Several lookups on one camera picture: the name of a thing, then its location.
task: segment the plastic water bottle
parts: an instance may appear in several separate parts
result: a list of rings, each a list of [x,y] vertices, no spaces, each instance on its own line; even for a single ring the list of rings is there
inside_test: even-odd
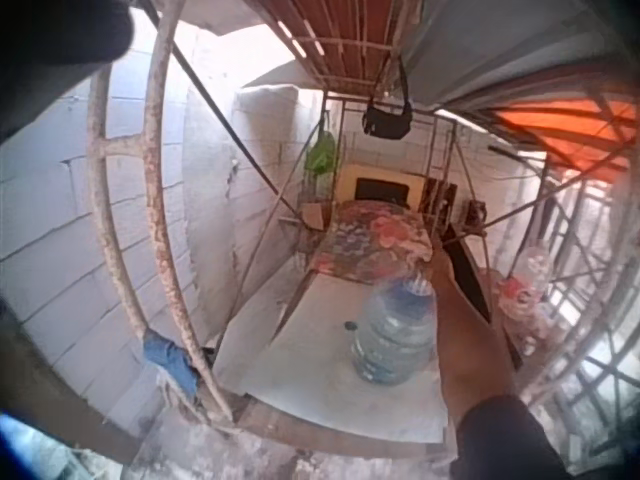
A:
[[[511,276],[504,282],[499,305],[513,319],[523,319],[533,314],[547,288],[553,263],[549,251],[542,244],[525,248]]]
[[[358,374],[397,385],[435,354],[436,295],[422,273],[377,288],[364,305],[352,345]]]

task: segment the concrete floor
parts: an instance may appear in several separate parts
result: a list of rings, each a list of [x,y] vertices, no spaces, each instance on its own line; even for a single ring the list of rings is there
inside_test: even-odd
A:
[[[435,480],[448,468],[428,462],[340,457],[296,450],[249,433],[223,436],[185,420],[176,409],[159,417],[121,480]]]

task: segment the hanging bag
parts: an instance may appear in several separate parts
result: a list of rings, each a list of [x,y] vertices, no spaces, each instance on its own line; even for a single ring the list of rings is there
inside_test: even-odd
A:
[[[402,59],[398,59],[398,68],[400,70],[402,95],[404,96],[402,113],[396,115],[374,107],[373,95],[371,95],[367,110],[362,115],[362,128],[367,135],[388,140],[400,140],[411,130],[413,109],[409,102],[409,85],[407,84],[407,75],[402,65]]]

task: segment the concrete block wall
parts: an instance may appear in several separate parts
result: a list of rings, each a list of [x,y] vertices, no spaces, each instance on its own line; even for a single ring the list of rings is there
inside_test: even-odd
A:
[[[332,117],[337,119],[339,111],[339,106],[333,105]],[[374,165],[418,175],[426,173],[431,126],[414,122],[411,132],[404,139],[383,140],[365,135],[362,132],[361,118],[361,113],[346,112],[345,114],[343,128],[345,162]],[[337,121],[332,120],[332,126],[337,134]],[[431,177],[442,178],[443,176],[445,150],[450,131],[449,123],[438,122]],[[513,160],[487,149],[489,145],[496,145],[509,150],[508,145],[466,126],[459,126],[457,135],[469,166],[476,196],[478,200],[487,204],[489,220],[508,213],[535,198],[539,180]],[[452,222],[461,223],[464,220],[467,202],[471,199],[471,192],[457,156],[452,160],[449,181],[458,185]],[[530,211],[525,211],[510,221],[500,223],[488,230],[487,243],[491,266],[503,274],[506,274],[511,266],[529,218]],[[467,237],[466,242],[477,264],[483,268],[485,258],[480,238]]]
[[[215,55],[234,48],[225,44],[231,40],[200,31],[194,68],[258,164],[280,187],[319,119],[321,94],[294,87],[237,91]],[[264,54],[255,50],[247,52],[247,64]],[[232,309],[240,277],[276,197],[193,89],[184,135],[188,241],[200,304],[215,334]],[[301,180],[302,165],[285,195],[294,205]],[[290,257],[295,229],[277,221],[286,215],[291,216],[278,207],[243,288],[244,299]]]
[[[142,128],[155,29],[132,10],[130,51],[113,66],[107,135]],[[177,41],[193,51],[197,29]],[[189,80],[171,61],[163,124],[163,183],[181,286],[204,335],[186,239],[182,177]],[[162,406],[154,367],[142,358],[98,245],[87,184],[89,81],[57,100],[0,149],[0,294],[53,370],[100,413],[142,436]],[[110,157],[109,189],[125,263],[151,325],[177,339],[156,275],[142,162]]]

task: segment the green bag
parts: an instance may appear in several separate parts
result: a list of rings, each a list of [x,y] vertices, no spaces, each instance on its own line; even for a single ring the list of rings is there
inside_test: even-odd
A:
[[[332,172],[336,165],[336,139],[330,132],[324,131],[316,144],[307,152],[304,169],[324,175]]]

